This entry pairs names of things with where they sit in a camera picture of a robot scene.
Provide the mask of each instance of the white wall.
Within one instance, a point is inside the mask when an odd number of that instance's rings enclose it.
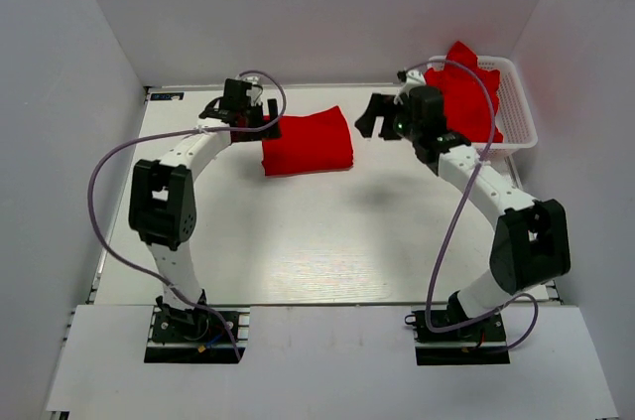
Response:
[[[541,0],[513,55],[539,136],[524,181],[568,211],[558,285],[581,307],[620,418],[635,418],[634,35],[635,0]]]
[[[456,38],[507,56],[538,0],[97,0],[146,85],[266,69],[286,82],[386,81]]]
[[[95,0],[0,0],[0,418],[39,418],[99,250],[85,191],[143,88]],[[102,223],[126,161],[104,174]]]

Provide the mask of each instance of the folded red towel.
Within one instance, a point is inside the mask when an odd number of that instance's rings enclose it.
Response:
[[[498,112],[500,85],[499,70],[482,70],[478,67],[478,56],[462,42],[457,41],[447,53],[448,60],[455,61],[473,70],[483,81]],[[460,132],[471,142],[487,142],[491,128],[491,118],[487,100],[478,82],[461,68],[446,65],[442,70],[429,69],[425,74],[426,83],[438,87],[444,94],[444,112],[447,127]],[[494,142],[502,142],[503,134],[498,129]]]
[[[339,107],[304,117],[280,119],[280,139],[263,140],[266,176],[349,169],[353,146]]]

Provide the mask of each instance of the white panel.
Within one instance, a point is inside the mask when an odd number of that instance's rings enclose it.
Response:
[[[0,0],[0,417],[38,418],[99,250],[85,192],[138,130],[143,89],[95,0]],[[99,186],[107,227],[120,160]]]
[[[503,312],[519,336],[529,308]],[[80,307],[49,408],[70,418],[594,420],[615,408],[577,308],[509,365],[416,366],[408,308],[252,308],[239,365],[144,364],[151,308]]]
[[[289,82],[385,81],[463,39],[508,56],[538,0],[97,0],[142,81],[248,67]]]
[[[406,141],[366,140],[353,127],[373,91],[396,87],[289,88],[290,114],[336,104],[354,149],[349,171],[265,178],[261,143],[235,144],[196,180],[194,269],[212,304],[422,302],[460,192],[417,160]],[[149,102],[142,135],[193,127],[219,91],[188,91],[184,100]],[[277,94],[267,90],[264,98]],[[154,160],[178,140],[142,144],[134,155]],[[112,244],[154,269],[128,225],[129,185]],[[493,230],[465,207],[436,290],[446,301],[488,266]],[[149,304],[159,283],[108,258],[97,303]],[[534,293],[545,298],[539,287]]]
[[[514,53],[539,146],[526,187],[568,211],[571,274],[620,417],[635,418],[635,0],[541,0]]]

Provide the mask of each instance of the wire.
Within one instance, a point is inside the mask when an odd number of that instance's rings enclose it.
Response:
[[[263,92],[265,91],[265,89],[263,88],[262,85],[260,84],[253,84],[254,87],[258,87],[260,89],[260,92],[258,93],[258,95],[256,97],[253,97],[253,99],[257,100],[260,97],[262,97]]]
[[[521,336],[520,340],[514,342],[512,345],[508,346],[507,348],[504,348],[504,350],[509,350],[514,348],[518,344],[520,344],[522,341],[524,341],[534,330],[534,327],[536,326],[536,322],[538,321],[538,301],[536,301],[536,298],[534,298],[529,293],[520,293],[514,296],[512,299],[510,299],[503,306],[500,306],[496,309],[493,309],[485,314],[482,314],[468,321],[463,321],[451,326],[443,326],[443,327],[437,327],[433,325],[433,320],[432,320],[433,295],[435,293],[435,286],[437,285],[437,278],[439,278],[439,272],[441,271],[441,265],[444,262],[445,253],[447,252],[449,241],[451,240],[452,235],[454,234],[454,229],[456,228],[456,224],[458,223],[458,218],[460,217],[460,214],[463,212],[463,208],[465,207],[465,204],[467,203],[469,194],[472,191],[472,188],[474,187],[474,184],[476,182],[476,178],[478,177],[480,169],[483,166],[482,161],[485,160],[487,158],[487,155],[489,154],[489,149],[491,148],[492,143],[494,142],[494,134],[496,133],[496,122],[495,122],[496,113],[494,111],[494,104],[492,103],[492,99],[489,96],[489,92],[487,92],[487,87],[485,87],[485,84],[483,84],[483,81],[480,80],[478,75],[476,75],[476,73],[473,70],[462,65],[461,63],[457,63],[456,61],[450,61],[450,60],[441,59],[441,58],[439,59],[434,58],[433,60],[427,60],[423,63],[419,63],[417,65],[407,68],[406,73],[410,72],[411,70],[416,70],[422,66],[426,66],[428,64],[433,64],[433,63],[444,63],[446,65],[459,68],[460,70],[467,72],[478,83],[480,89],[483,91],[483,94],[485,95],[485,99],[487,100],[487,105],[489,108],[489,116],[490,116],[490,129],[489,129],[489,136],[487,138],[487,143],[485,144],[485,147],[483,148],[483,151],[480,154],[478,162],[476,163],[476,166],[474,167],[474,170],[472,171],[471,176],[467,180],[467,184],[465,185],[465,190],[463,191],[463,195],[460,198],[460,201],[458,202],[456,211],[454,212],[454,215],[452,216],[452,219],[449,222],[449,227],[447,228],[447,232],[445,233],[444,241],[442,242],[441,248],[439,250],[439,254],[437,255],[437,261],[435,262],[435,266],[433,268],[433,272],[430,277],[430,284],[428,285],[428,294],[426,296],[426,311],[425,311],[426,327],[432,333],[436,333],[436,334],[449,333],[451,331],[456,331],[457,329],[466,328],[467,326],[472,326],[484,319],[489,318],[490,316],[499,312],[501,309],[504,309],[505,307],[507,307],[511,302],[515,301],[518,298],[521,298],[521,297],[529,298],[529,300],[534,304],[534,319],[531,325],[529,326],[529,328],[527,329],[527,331],[525,332],[525,334]]]
[[[203,329],[202,334],[200,336],[198,336],[197,338],[187,338],[185,336],[183,336],[183,339],[187,340],[187,341],[200,341],[205,334],[207,334],[207,331],[209,330],[209,318],[205,319],[205,329]]]
[[[200,346],[198,348],[198,352],[204,352],[206,350],[208,350],[209,348],[211,348],[214,344],[216,344],[218,341],[220,341],[220,338],[222,338],[222,336],[225,333],[220,333],[218,336],[216,336],[215,338],[213,338],[211,341],[209,341],[208,343],[203,344],[202,346]]]
[[[480,332],[480,340],[478,341],[478,344],[476,346],[474,346],[473,350],[477,350],[483,344],[485,344],[485,331],[481,331]]]
[[[266,77],[267,79],[269,79],[278,88],[278,90],[280,91],[280,95],[282,96],[282,109],[281,109],[280,113],[278,114],[278,117],[270,120],[265,125],[262,125],[260,127],[210,127],[210,128],[205,129],[206,133],[211,133],[211,132],[260,132],[260,131],[268,129],[269,127],[272,127],[283,116],[283,114],[287,110],[287,94],[282,89],[282,86],[279,85],[276,82],[276,80],[273,79],[270,75],[268,75],[266,72],[263,72],[261,70],[246,70],[246,71],[242,72],[241,74],[239,74],[238,77],[244,77],[247,74],[259,74],[259,75],[262,75],[263,77]],[[236,357],[238,358],[238,361],[240,361],[240,351],[238,350],[238,346],[236,345],[236,339],[234,338],[234,335],[231,333],[231,329],[229,329],[229,326],[227,326],[227,323],[225,322],[225,320],[222,317],[222,315],[218,311],[216,311],[215,309],[210,308],[209,306],[206,306],[204,304],[198,304],[196,302],[193,302],[193,301],[189,300],[179,290],[179,288],[177,288],[174,285],[174,283],[172,281],[170,281],[170,279],[168,279],[167,277],[165,277],[165,276],[163,276],[163,275],[161,275],[161,274],[159,274],[159,273],[157,273],[155,271],[152,271],[150,269],[144,268],[143,266],[139,266],[138,264],[128,260],[123,255],[121,255],[118,252],[116,252],[108,244],[108,241],[106,240],[105,236],[101,232],[101,228],[99,227],[99,223],[97,223],[97,215],[96,215],[96,212],[95,212],[95,201],[94,201],[95,182],[97,181],[97,176],[99,175],[99,172],[101,171],[101,169],[103,168],[105,163],[108,162],[108,160],[110,160],[114,155],[118,154],[119,152],[121,152],[124,149],[127,149],[128,147],[140,144],[142,142],[150,142],[152,140],[167,139],[167,138],[170,138],[170,137],[180,137],[180,136],[186,136],[186,135],[194,135],[194,134],[199,134],[199,133],[201,133],[201,130],[196,128],[196,129],[179,130],[179,131],[176,131],[176,132],[167,132],[165,134],[148,135],[146,137],[139,137],[137,139],[129,140],[128,142],[124,142],[123,144],[120,144],[117,147],[115,147],[114,149],[110,150],[106,155],[104,155],[101,158],[101,160],[97,163],[97,165],[95,166],[94,170],[92,171],[92,174],[90,175],[90,181],[88,182],[88,191],[87,191],[88,216],[90,217],[90,225],[92,226],[92,230],[94,231],[95,236],[97,237],[97,240],[99,241],[101,246],[103,246],[103,248],[106,250],[106,252],[108,252],[108,254],[110,254],[113,258],[115,258],[117,261],[123,263],[124,265],[128,266],[131,269],[134,269],[136,271],[144,273],[144,274],[146,274],[148,276],[152,276],[153,278],[161,281],[165,286],[167,286],[172,291],[172,293],[177,297],[177,299],[182,301],[184,304],[187,304],[188,306],[191,306],[193,308],[199,308],[199,309],[201,309],[203,311],[206,311],[206,312],[214,315],[221,322],[222,326],[227,331],[227,334],[229,335],[229,340],[231,341],[231,345],[233,346],[234,352],[236,353]]]

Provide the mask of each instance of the black mounting base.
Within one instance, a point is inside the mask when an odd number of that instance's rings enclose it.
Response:
[[[505,328],[499,314],[468,328],[449,333],[432,333],[426,327],[424,311],[413,311],[406,325],[415,330],[417,365],[484,365],[509,363]],[[445,310],[432,310],[436,327],[448,326]]]
[[[225,321],[231,326],[231,333],[239,344],[241,356],[245,352],[246,339],[240,339],[241,314],[238,311],[219,310]],[[199,348],[213,341],[208,348]],[[179,323],[171,322],[164,311],[156,310],[146,345],[145,363],[238,363],[229,335],[220,321],[210,314],[204,329],[195,336],[183,334]]]

